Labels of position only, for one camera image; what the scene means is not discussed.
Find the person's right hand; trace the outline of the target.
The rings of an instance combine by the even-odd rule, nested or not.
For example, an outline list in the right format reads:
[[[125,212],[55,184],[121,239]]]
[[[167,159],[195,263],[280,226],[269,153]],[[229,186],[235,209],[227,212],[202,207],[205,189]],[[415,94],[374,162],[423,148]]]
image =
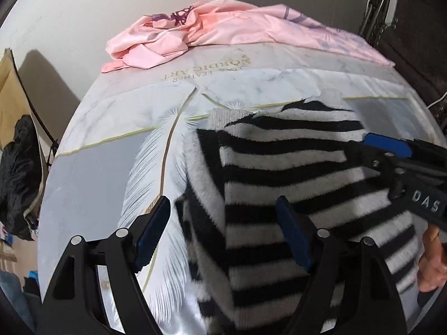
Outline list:
[[[435,225],[428,225],[422,240],[424,253],[418,263],[417,286],[420,292],[428,293],[446,283],[446,251]]]

